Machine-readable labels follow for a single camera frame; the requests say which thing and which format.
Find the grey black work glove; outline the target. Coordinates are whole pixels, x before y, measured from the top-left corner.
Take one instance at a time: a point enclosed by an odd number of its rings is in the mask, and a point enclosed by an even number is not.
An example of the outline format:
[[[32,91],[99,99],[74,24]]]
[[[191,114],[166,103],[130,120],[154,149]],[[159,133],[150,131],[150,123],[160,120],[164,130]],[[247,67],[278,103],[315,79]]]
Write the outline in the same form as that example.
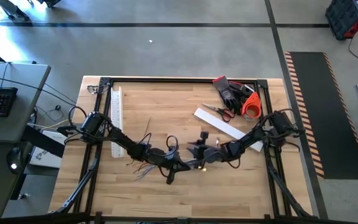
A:
[[[235,98],[242,104],[244,104],[254,92],[254,90],[250,89],[247,85],[238,82],[229,81],[229,87]]]
[[[237,100],[229,87],[229,80],[226,76],[221,76],[213,80],[213,85],[217,89],[224,105],[235,112],[237,115],[241,115],[242,103]]]

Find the grey desk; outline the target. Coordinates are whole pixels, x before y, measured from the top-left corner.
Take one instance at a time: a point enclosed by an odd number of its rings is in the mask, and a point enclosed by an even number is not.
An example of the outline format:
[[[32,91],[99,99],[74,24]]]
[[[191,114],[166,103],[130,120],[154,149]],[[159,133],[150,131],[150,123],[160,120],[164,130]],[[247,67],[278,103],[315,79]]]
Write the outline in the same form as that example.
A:
[[[17,181],[17,175],[8,168],[6,156],[21,140],[50,70],[48,65],[0,63],[0,84],[18,89],[9,116],[0,118],[0,217]]]

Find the red-handled scissors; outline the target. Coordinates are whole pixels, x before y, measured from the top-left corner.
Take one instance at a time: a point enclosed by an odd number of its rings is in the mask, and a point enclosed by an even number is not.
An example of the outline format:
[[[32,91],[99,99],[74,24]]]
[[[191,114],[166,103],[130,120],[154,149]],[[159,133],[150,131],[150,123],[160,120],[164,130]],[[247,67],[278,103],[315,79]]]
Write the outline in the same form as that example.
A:
[[[218,114],[220,114],[222,117],[222,120],[226,123],[230,122],[230,120],[235,117],[235,114],[227,108],[222,109],[222,108],[208,105],[206,103],[203,103],[203,105],[211,110],[214,110]]]

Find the white cardboard box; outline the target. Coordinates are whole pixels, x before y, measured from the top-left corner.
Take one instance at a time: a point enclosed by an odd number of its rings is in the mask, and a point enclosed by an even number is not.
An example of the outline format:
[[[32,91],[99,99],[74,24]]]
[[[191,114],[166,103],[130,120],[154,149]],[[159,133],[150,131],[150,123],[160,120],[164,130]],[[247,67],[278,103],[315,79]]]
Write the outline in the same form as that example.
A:
[[[42,133],[60,144],[64,144],[64,141],[67,139],[63,134],[54,131],[43,130]],[[29,164],[59,169],[61,161],[61,157],[55,156],[39,147],[35,147]]]

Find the black aluminium table frame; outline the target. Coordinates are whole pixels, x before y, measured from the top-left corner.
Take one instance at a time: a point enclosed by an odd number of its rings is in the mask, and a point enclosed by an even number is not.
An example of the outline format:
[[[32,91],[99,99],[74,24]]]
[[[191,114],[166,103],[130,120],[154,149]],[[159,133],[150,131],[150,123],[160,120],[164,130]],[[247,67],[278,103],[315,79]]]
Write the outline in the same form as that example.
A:
[[[209,132],[207,143],[228,142],[231,137],[193,115],[206,103],[221,106],[212,81],[207,78],[122,77],[113,88],[122,89],[123,131],[131,139],[165,149],[178,140],[183,160],[191,153],[187,143]],[[105,142],[96,174],[93,199],[83,192],[82,212],[105,218],[171,220],[177,217],[205,219],[251,219],[266,215],[295,215],[277,183],[270,179],[264,151],[248,148],[239,161],[214,162],[202,170],[179,172],[166,184],[167,171],[153,169],[143,178],[144,165],[130,157],[113,158]]]

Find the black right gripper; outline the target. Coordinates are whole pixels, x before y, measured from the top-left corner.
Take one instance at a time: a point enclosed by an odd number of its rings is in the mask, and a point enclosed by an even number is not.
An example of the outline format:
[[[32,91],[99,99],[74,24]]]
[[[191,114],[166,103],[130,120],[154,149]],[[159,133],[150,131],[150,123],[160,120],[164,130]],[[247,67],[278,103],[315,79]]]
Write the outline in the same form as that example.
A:
[[[202,131],[200,133],[200,138],[194,142],[188,142],[187,150],[192,153],[193,159],[188,161],[187,164],[192,165],[194,169],[203,169],[205,162],[227,162],[229,159],[229,153],[225,146],[213,147],[205,146],[203,147],[208,139],[209,132]]]

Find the black computer mouse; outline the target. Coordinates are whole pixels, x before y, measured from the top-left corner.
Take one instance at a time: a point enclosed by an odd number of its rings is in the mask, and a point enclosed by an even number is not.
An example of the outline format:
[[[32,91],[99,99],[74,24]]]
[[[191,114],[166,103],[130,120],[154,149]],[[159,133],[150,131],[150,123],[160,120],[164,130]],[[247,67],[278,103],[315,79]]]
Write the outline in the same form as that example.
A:
[[[13,174],[20,174],[24,168],[24,155],[22,149],[19,147],[14,147],[11,149],[6,156],[6,161],[9,170]]]

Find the white flat duct cover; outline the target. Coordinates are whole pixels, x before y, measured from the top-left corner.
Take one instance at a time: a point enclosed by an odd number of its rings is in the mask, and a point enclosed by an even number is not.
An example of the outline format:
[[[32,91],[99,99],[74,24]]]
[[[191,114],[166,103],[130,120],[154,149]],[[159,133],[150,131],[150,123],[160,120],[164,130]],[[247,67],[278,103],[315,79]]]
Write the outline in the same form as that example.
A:
[[[248,126],[246,131],[241,131],[201,108],[197,108],[193,115],[236,140],[240,140],[246,134],[249,134],[252,129],[252,126]]]

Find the black red tool box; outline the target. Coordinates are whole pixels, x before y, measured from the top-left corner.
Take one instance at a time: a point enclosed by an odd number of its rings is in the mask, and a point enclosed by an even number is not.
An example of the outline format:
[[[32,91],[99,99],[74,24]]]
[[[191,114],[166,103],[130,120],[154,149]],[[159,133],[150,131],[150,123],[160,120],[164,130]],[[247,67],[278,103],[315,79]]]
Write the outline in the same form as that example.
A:
[[[332,0],[325,17],[337,40],[352,39],[358,32],[358,0]]]

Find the black office chair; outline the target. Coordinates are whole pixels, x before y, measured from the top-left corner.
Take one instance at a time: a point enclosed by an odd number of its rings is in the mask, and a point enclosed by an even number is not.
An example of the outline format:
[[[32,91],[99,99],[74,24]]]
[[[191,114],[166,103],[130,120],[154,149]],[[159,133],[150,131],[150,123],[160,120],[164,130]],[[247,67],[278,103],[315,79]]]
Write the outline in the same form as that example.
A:
[[[37,0],[39,3],[45,3],[48,8],[54,7],[61,0]],[[24,13],[18,6],[13,4],[10,0],[0,0],[0,7],[7,14],[8,18],[14,21],[17,17],[24,21],[29,21],[29,16]]]

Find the black hazard-striped floor mat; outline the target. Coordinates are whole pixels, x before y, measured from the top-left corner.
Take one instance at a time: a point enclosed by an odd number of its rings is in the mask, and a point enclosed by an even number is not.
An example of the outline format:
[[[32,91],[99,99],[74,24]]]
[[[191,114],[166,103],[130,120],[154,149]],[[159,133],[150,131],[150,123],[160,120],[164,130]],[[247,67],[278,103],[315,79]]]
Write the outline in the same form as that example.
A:
[[[285,52],[285,61],[317,176],[358,180],[358,135],[328,56]]]

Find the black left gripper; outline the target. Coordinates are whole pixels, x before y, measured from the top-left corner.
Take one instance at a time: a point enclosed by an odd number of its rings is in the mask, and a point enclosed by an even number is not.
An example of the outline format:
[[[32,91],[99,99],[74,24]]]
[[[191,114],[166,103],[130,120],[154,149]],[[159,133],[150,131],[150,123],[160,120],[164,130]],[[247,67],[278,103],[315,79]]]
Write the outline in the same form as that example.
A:
[[[175,180],[175,174],[177,172],[189,171],[189,169],[191,169],[191,163],[191,159],[184,161],[180,158],[179,154],[164,156],[160,166],[170,169],[166,179],[166,184],[172,184]]]

